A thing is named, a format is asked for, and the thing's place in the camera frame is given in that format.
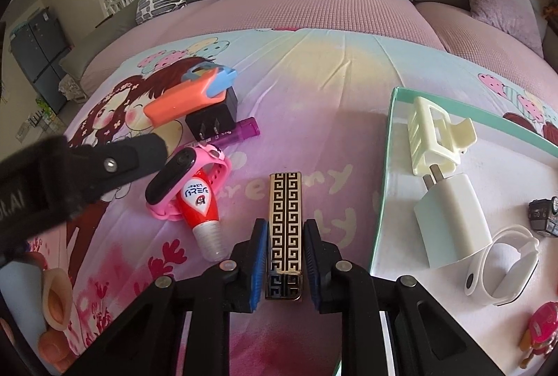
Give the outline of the left hand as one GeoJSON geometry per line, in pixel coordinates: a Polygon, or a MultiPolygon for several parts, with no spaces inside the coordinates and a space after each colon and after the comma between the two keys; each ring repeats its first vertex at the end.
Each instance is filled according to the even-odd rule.
{"type": "Polygon", "coordinates": [[[46,330],[38,339],[38,353],[44,363],[64,373],[76,360],[64,333],[72,310],[72,284],[64,269],[48,268],[40,252],[31,251],[28,256],[42,270],[41,310],[46,330]]]}

